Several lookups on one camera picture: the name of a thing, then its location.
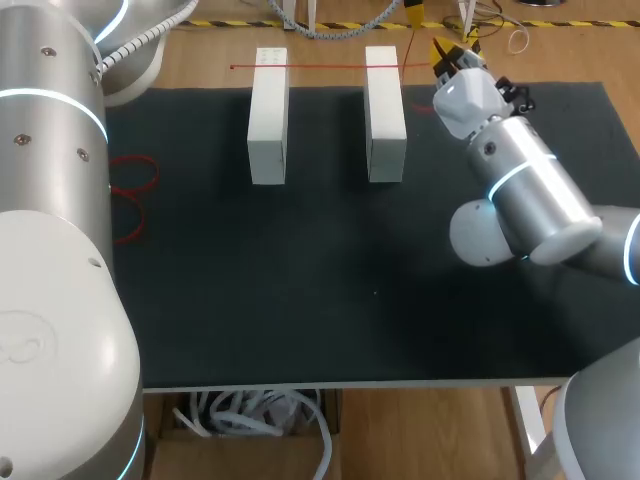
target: white foam block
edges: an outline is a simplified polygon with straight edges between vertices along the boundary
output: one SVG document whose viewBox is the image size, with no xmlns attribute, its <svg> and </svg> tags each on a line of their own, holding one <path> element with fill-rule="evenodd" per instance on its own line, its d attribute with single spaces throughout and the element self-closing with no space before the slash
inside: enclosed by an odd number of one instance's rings
<svg viewBox="0 0 640 480">
<path fill-rule="evenodd" d="M 256 65 L 287 63 L 286 48 L 258 48 Z M 256 68 L 247 146 L 254 185 L 284 184 L 287 165 L 289 74 L 286 68 Z"/>
<path fill-rule="evenodd" d="M 397 65 L 396 47 L 367 47 L 366 64 Z M 397 68 L 368 68 L 364 88 L 370 182 L 401 182 L 407 130 Z"/>
</svg>

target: red wire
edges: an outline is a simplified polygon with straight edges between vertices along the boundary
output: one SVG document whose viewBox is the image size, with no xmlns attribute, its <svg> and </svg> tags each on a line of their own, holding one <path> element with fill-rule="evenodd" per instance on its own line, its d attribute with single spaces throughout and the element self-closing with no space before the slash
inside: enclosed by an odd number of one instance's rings
<svg viewBox="0 0 640 480">
<path fill-rule="evenodd" d="M 140 200 L 138 200 L 138 198 L 136 197 L 136 194 L 148 192 L 153 187 L 155 187 L 155 185 L 158 183 L 158 179 L 160 178 L 160 169 L 158 168 L 158 164 L 153 160 L 153 158 L 148 157 L 146 155 L 125 155 L 122 157 L 116 157 L 109 162 L 111 166 L 122 165 L 126 163 L 146 163 L 148 165 L 151 165 L 154 168 L 155 173 L 151 180 L 149 180 L 147 183 L 143 185 L 140 185 L 139 187 L 120 188 L 113 185 L 111 186 L 111 195 L 117 195 L 117 196 L 126 198 L 136 206 L 136 208 L 138 209 L 138 212 L 140 213 L 140 223 L 138 224 L 138 226 L 128 235 L 125 235 L 124 237 L 120 237 L 114 240 L 113 243 L 116 245 L 123 245 L 125 243 L 132 242 L 133 240 L 138 238 L 142 233 L 142 230 L 144 229 L 144 225 L 145 225 L 144 208 L 142 208 L 142 204 L 140 203 Z"/>
<path fill-rule="evenodd" d="M 332 69 L 332 68 L 344 68 L 344 69 L 369 69 L 369 68 L 416 68 L 416 67 L 428 67 L 429 62 L 426 63 L 410 63 L 405 65 L 304 65 L 304 64 L 279 64 L 279 65 L 255 65 L 255 64 L 231 64 L 229 68 L 235 70 L 236 68 L 318 68 L 318 69 Z"/>
<path fill-rule="evenodd" d="M 128 235 L 125 235 L 124 237 L 116 238 L 113 241 L 115 245 L 123 245 L 125 243 L 132 242 L 133 240 L 135 240 L 140 236 L 140 234 L 142 233 L 142 229 L 144 228 L 145 219 L 144 219 L 144 209 L 142 208 L 142 204 L 140 203 L 140 200 L 138 200 L 134 195 L 132 195 L 131 193 L 128 193 L 126 190 L 121 190 L 118 187 L 113 187 L 113 186 L 111 187 L 111 195 L 119 195 L 123 198 L 126 198 L 131 203 L 133 203 L 137 207 L 138 212 L 140 212 L 140 223 L 138 223 L 138 226 L 135 229 L 133 229 L 133 231 Z"/>
<path fill-rule="evenodd" d="M 127 192 L 130 194 L 148 192 L 153 187 L 155 187 L 156 183 L 158 183 L 158 178 L 160 177 L 160 170 L 158 169 L 158 164 L 155 160 L 147 155 L 123 155 L 121 157 L 116 157 L 109 162 L 109 165 L 115 167 L 116 165 L 122 165 L 125 163 L 146 163 L 151 165 L 155 171 L 153 174 L 153 178 L 149 180 L 144 185 L 140 185 L 139 187 L 133 188 L 119 188 L 118 190 Z"/>
<path fill-rule="evenodd" d="M 402 85 L 404 85 L 404 69 L 407 68 L 407 58 L 409 58 L 409 52 L 411 51 L 411 45 L 413 45 L 413 37 L 416 36 L 416 31 L 411 30 L 411 40 L 409 40 L 409 46 L 407 47 L 407 53 L 404 54 L 404 61 L 402 62 Z"/>
<path fill-rule="evenodd" d="M 404 54 L 404 61 L 402 62 L 402 77 L 400 80 L 402 82 L 401 85 L 403 88 L 404 88 L 404 69 L 405 69 L 405 66 L 407 67 L 409 66 L 407 65 L 407 59 L 409 58 L 409 52 L 411 51 L 411 45 L 413 45 L 413 38 L 415 37 L 415 35 L 416 35 L 416 31 L 412 30 L 411 39 L 409 40 L 409 45 L 407 46 L 407 52 Z M 426 113 L 426 114 L 433 113 L 433 107 L 429 107 L 426 105 L 418 105 L 416 103 L 412 103 L 411 108 L 413 108 L 418 113 Z"/>
</svg>

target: black table surface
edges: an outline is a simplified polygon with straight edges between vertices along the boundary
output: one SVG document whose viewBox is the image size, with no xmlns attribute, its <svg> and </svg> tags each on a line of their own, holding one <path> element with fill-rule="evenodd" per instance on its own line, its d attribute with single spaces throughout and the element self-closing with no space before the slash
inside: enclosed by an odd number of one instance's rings
<svg viewBox="0 0 640 480">
<path fill-rule="evenodd" d="M 640 289 L 564 267 L 464 265 L 448 227 L 483 191 L 404 92 L 401 184 L 366 178 L 361 88 L 290 92 L 286 185 L 253 186 L 251 91 L 150 90 L 108 114 L 110 155 L 151 155 L 116 284 L 146 388 L 563 377 L 640 335 Z M 530 115 L 594 204 L 640 207 L 640 162 L 600 84 L 535 84 Z M 148 172 L 119 168 L 112 182 Z M 137 218 L 114 203 L 115 235 Z"/>
</svg>

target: wooden floor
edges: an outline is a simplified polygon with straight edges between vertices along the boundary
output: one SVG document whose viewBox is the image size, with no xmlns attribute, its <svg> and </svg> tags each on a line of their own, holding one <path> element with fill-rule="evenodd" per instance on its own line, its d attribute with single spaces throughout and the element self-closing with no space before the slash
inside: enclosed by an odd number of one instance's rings
<svg viewBox="0 0 640 480">
<path fill-rule="evenodd" d="M 425 3 L 429 20 L 439 21 L 455 12 L 452 0 Z M 319 0 L 318 4 L 318 21 L 366 21 L 382 11 L 387 0 Z M 503 6 L 506 13 L 522 20 L 640 20 L 637 0 L 568 0 L 563 7 L 547 9 L 503 0 Z M 300 20 L 305 18 L 303 10 L 298 12 Z M 201 0 L 193 18 L 274 19 L 264 0 Z M 391 21 L 405 21 L 403 13 L 397 12 Z M 506 75 L 517 82 L 603 82 L 636 149 L 640 148 L 640 29 L 535 28 L 530 30 L 530 47 L 516 56 L 507 52 L 511 31 L 504 29 L 481 41 L 495 76 Z M 442 29 L 419 31 L 410 61 L 427 60 L 430 39 L 436 34 L 454 38 Z M 157 86 L 250 86 L 253 72 L 230 70 L 229 65 L 252 63 L 259 46 L 286 46 L 294 63 L 362 63 L 366 45 L 396 45 L 399 55 L 404 54 L 409 35 L 407 30 L 378 30 L 359 38 L 328 42 L 278 29 L 178 31 L 169 39 Z M 294 70 L 290 78 L 293 86 L 363 83 L 363 73 L 357 70 Z M 406 77 L 409 84 L 433 82 L 428 68 L 410 70 Z M 163 469 L 171 471 L 171 465 L 184 465 L 179 459 L 188 455 L 185 448 L 167 447 Z M 500 391 L 493 388 L 346 391 L 337 448 L 345 479 L 520 478 L 507 413 Z M 280 472 L 278 475 L 294 478 Z M 215 478 L 249 477 L 229 474 Z"/>
</svg>

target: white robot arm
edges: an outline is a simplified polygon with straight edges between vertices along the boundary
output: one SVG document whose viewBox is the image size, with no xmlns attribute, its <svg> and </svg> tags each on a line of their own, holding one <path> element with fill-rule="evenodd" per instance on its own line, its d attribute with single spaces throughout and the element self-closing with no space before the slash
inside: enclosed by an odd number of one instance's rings
<svg viewBox="0 0 640 480">
<path fill-rule="evenodd" d="M 640 210 L 589 204 L 524 118 L 534 107 L 526 88 L 496 81 L 481 57 L 446 39 L 434 41 L 432 62 L 434 109 L 451 135 L 468 143 L 471 167 L 487 191 L 453 215 L 456 254 L 478 267 L 513 257 L 566 262 L 637 285 Z"/>
<path fill-rule="evenodd" d="M 166 27 L 104 76 L 100 57 L 187 5 L 0 1 L 2 479 L 142 476 L 140 357 L 112 278 L 104 103 L 153 82 Z"/>
<path fill-rule="evenodd" d="M 487 191 L 453 215 L 457 255 L 477 267 L 528 256 L 638 285 L 640 209 L 592 207 L 529 122 L 512 115 L 533 107 L 526 90 L 496 82 L 478 55 L 436 39 L 432 64 L 435 111 L 468 142 L 471 167 Z M 514 106 L 519 93 L 524 103 Z M 552 440 L 568 480 L 640 477 L 639 358 L 635 340 L 564 385 Z"/>
</svg>

